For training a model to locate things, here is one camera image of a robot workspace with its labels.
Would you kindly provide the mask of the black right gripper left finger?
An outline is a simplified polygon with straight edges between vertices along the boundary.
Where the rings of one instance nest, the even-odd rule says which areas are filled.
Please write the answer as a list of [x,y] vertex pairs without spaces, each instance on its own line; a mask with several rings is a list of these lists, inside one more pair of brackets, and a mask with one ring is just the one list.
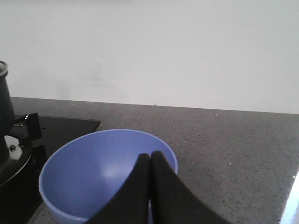
[[149,212],[150,156],[140,154],[128,178],[89,224],[146,224]]

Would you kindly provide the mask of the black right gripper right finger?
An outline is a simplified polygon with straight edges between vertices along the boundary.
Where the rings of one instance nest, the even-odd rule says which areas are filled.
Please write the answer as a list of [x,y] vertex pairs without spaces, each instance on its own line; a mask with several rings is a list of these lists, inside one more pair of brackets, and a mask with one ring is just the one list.
[[155,224],[227,224],[178,178],[161,151],[151,154],[151,210]]

